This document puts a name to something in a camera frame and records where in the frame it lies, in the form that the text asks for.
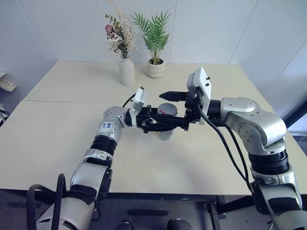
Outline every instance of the white vase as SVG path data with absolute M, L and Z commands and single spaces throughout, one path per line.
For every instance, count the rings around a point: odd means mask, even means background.
M 122 58 L 119 63 L 120 82 L 124 86 L 134 86 L 135 84 L 135 70 L 134 63 L 130 60 L 130 56 Z
M 147 61 L 147 74 L 151 78 L 160 78 L 164 75 L 165 72 L 165 63 L 163 61 L 162 64 L 160 65 L 153 65 L 149 62 L 150 60 Z

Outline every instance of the beige table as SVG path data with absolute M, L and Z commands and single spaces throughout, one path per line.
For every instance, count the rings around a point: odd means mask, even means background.
M 150 93 L 147 102 L 157 106 L 164 102 L 158 94 L 168 90 L 185 91 L 187 74 L 198 66 L 202 65 L 169 65 L 165 77 L 157 80 L 140 71 L 137 83 Z M 272 111 L 238 65 L 203 66 L 212 79 L 213 99 L 245 96 Z M 100 75 L 97 72 L 91 75 L 90 70 L 95 67 L 102 67 Z M 143 67 L 136 65 L 137 70 Z M 110 64 L 58 62 L 27 96 L 28 101 L 17 106 L 0 129 L 0 188 L 27 189 L 31 184 L 40 183 L 55 189 L 59 173 L 65 173 L 69 183 L 93 141 L 103 112 L 110 106 L 122 105 L 136 89 L 121 86 L 112 74 L 104 75 L 104 68 L 111 68 Z M 176 106 L 179 116 L 183 116 L 184 104 L 176 103 Z M 241 165 L 229 135 L 224 129 L 223 133 Z M 307 194 L 307 158 L 289 133 L 286 143 L 300 192 Z M 250 165 L 247 153 L 243 152 Z M 159 140 L 155 133 L 124 129 L 112 169 L 111 192 L 250 194 L 218 136 L 208 125 L 191 124 L 189 132 L 176 129 L 173 139 L 166 142 Z

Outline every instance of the black cable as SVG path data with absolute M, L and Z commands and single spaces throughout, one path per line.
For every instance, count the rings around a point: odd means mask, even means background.
M 238 173 L 240 174 L 240 176 L 243 178 L 244 181 L 246 181 L 245 179 L 245 176 L 243 175 L 243 173 L 241 172 L 241 170 L 239 169 L 239 167 L 237 166 L 232 154 L 231 154 L 231 151 L 227 145 L 227 142 L 223 136 L 223 134 L 221 133 L 221 131 L 218 129 L 218 127 L 215 126 L 215 124 L 212 123 L 212 121 L 210 121 L 206 115 L 202 112 L 201 110 L 201 105 L 200 103 L 197 104 L 197 109 L 199 111 L 199 113 L 201 114 L 201 117 L 208 123 L 208 125 L 210 125 L 216 132 L 217 134 L 220 136 L 220 139 L 222 140 L 222 143 L 224 144 L 225 148 L 226 148 L 226 151 L 229 155 L 229 158 L 231 160 L 231 162 L 233 163 L 234 167 L 236 168 L 236 170 L 238 171 Z
M 85 191 L 82 191 L 82 190 L 78 190 L 78 189 L 71 189 L 70 192 L 80 193 L 80 194 L 89 196 L 93 200 L 93 202 L 94 202 L 94 210 L 97 209 L 97 212 L 98 212 L 98 217 L 97 218 L 93 218 L 92 217 L 92 221 L 99 221 L 100 220 L 100 218 L 101 218 L 101 210 L 100 210 L 100 208 L 98 206 L 98 202 L 97 202 L 95 196 L 92 196 L 89 193 L 87 193 Z
M 36 216 L 35 216 L 35 190 L 41 190 L 51 196 L 55 195 L 55 192 L 44 187 L 41 184 L 32 185 L 26 198 L 26 211 L 27 211 L 27 230 L 36 230 Z
M 66 190 L 65 176 L 64 174 L 61 173 L 58 176 L 56 200 L 54 202 L 54 207 L 53 207 L 51 230 L 59 230 L 59 218 L 61 213 L 61 203 L 63 196 L 67 196 L 67 190 Z
M 236 149 L 238 150 L 238 153 L 240 155 L 240 158 L 241 158 L 241 161 L 242 161 L 242 164 L 243 164 L 243 168 L 244 168 L 244 173 L 245 173 L 245 181 L 246 181 L 246 184 L 248 186 L 248 189 L 250 190 L 250 184 L 249 184 L 249 179 L 248 179 L 248 168 L 246 166 L 245 159 L 243 157 L 242 151 L 240 149 L 240 146 L 239 146 L 239 144 L 238 144 L 238 142 L 236 140 L 236 137 L 235 137 L 233 131 L 230 129 L 230 127 L 228 125 L 225 125 L 225 127 L 228 130 L 228 132 L 230 133 L 231 138 L 234 141 L 234 143 L 236 145 Z
M 125 107 L 126 104 L 128 104 L 128 102 L 135 96 L 135 93 L 124 103 L 124 105 L 122 107 Z
M 8 111 L 4 111 L 4 112 L 2 112 L 2 113 L 5 114 L 5 115 L 7 115 L 7 116 L 10 116 L 10 115 L 11 115 L 11 113 L 8 112 Z

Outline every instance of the pink dried flower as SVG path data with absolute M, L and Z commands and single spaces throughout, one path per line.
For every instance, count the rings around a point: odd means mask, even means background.
M 110 39 L 112 39 L 112 38 L 116 39 L 116 38 L 118 38 L 118 35 L 117 35 L 116 33 L 111 33 L 111 34 L 109 35 L 109 38 L 110 38 Z
M 112 25 L 106 25 L 106 34 L 109 36 L 112 32 L 114 32 L 114 27 Z

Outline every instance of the green palm plant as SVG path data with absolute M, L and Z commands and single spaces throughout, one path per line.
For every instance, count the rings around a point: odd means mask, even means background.
M 131 16 L 135 25 L 137 25 L 144 33 L 143 38 L 147 49 L 152 56 L 152 64 L 158 65 L 160 63 L 160 55 L 164 46 L 168 43 L 169 34 L 166 32 L 166 23 L 168 22 L 170 14 L 168 11 L 161 12 L 158 16 L 152 16 L 152 20 L 149 21 L 141 13 L 134 12 L 134 16 Z

